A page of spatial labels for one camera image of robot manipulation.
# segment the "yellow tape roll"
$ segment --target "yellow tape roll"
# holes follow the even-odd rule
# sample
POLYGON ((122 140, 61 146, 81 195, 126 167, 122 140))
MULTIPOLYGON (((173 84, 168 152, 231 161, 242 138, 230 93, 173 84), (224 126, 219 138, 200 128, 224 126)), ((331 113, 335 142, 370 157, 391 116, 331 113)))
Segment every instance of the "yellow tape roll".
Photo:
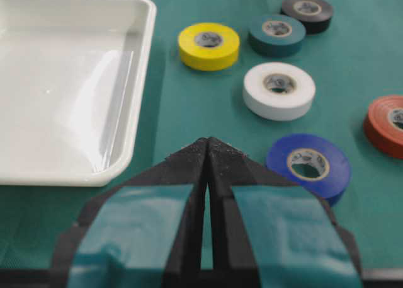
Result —
POLYGON ((201 71, 219 71, 238 59, 239 36, 218 23, 198 23, 185 28, 178 37, 182 62, 201 71))

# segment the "green cloth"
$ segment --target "green cloth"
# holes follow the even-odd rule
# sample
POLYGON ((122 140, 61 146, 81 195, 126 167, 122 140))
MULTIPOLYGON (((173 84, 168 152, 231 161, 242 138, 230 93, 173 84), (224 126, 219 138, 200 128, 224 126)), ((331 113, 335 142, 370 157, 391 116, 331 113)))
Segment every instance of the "green cloth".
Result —
MULTIPOLYGON (((272 143, 292 133, 326 138, 349 158, 351 183, 334 211, 355 235, 363 267, 403 267, 403 161, 374 149, 361 128, 373 99, 403 95, 402 0, 327 0, 334 6, 330 29, 309 35, 299 53, 283 59, 262 57, 247 43, 251 18, 278 13, 282 0, 153 1, 158 14, 130 166, 102 189, 1 187, 0 267, 48 267, 57 235, 88 198, 199 137, 218 137, 263 164, 272 143), (239 33, 240 56, 230 69, 197 72, 181 63, 178 33, 202 21, 239 33), (301 67, 317 85, 312 109, 301 119, 268 121, 243 103, 245 73, 273 60, 301 67)), ((203 266, 211 267, 208 228, 205 237, 203 266)))
POLYGON ((76 252, 70 288, 160 288, 192 185, 123 187, 76 252))
POLYGON ((303 187, 232 189, 262 288, 362 287, 318 200, 303 187))

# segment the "tape label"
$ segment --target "tape label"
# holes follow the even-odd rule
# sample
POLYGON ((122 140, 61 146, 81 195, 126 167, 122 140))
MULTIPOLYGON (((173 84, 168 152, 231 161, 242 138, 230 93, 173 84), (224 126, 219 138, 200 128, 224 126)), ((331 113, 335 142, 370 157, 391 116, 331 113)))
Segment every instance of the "tape label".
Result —
POLYGON ((391 110, 388 115, 388 120, 394 127, 403 130, 403 108, 391 110))
POLYGON ((296 88, 294 79, 284 74, 270 74, 263 80, 264 87, 273 93, 286 95, 296 88))
POLYGON ((287 158, 287 166, 295 176, 307 181, 321 180, 329 174, 330 170, 330 164, 326 157, 323 156, 320 152, 311 148, 298 148, 294 150, 287 158), (294 170, 294 165, 311 166, 317 170, 319 176, 313 178, 303 176, 294 170))
POLYGON ((320 4, 317 4, 314 1, 301 0, 294 3, 294 10, 305 16, 314 16, 318 15, 322 11, 322 7, 320 4))
POLYGON ((203 32, 196 35, 195 42, 201 47, 214 48, 222 44, 222 37, 214 32, 203 32))
POLYGON ((280 20, 268 20, 263 23, 263 31, 272 37, 283 38, 291 35, 292 26, 280 20))

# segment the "black tape roll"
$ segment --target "black tape roll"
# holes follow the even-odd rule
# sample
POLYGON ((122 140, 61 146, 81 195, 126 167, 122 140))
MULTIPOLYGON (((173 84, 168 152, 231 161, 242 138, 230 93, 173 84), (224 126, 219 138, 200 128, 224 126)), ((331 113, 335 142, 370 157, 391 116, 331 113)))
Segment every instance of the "black tape roll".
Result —
POLYGON ((329 28, 333 7, 325 0, 284 0, 281 13, 301 21, 308 34, 316 34, 329 28))

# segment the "green table surface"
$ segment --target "green table surface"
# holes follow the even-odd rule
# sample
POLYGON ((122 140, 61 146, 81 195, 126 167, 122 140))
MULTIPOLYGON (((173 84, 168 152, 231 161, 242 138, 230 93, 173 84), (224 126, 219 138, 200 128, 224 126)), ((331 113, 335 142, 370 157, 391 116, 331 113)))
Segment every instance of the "green table surface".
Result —
MULTIPOLYGON (((402 0, 327 0, 335 12, 330 29, 309 35, 299 53, 283 59, 261 57, 247 44, 251 18, 278 13, 282 0, 153 1, 158 15, 130 166, 105 188, 0 187, 0 267, 48 267, 58 234, 88 198, 199 137, 218 137, 263 164, 275 140, 297 132, 326 138, 349 158, 351 183, 334 211, 356 236, 363 266, 403 267, 403 161, 374 149, 361 128, 373 99, 403 95, 402 0), (231 68, 198 72, 181 63, 178 33, 202 21, 238 32, 240 56, 231 68), (313 77, 317 95, 306 116, 273 122, 244 105, 245 73, 273 60, 296 65, 313 77)), ((202 265, 210 268, 208 211, 206 216, 202 265)))

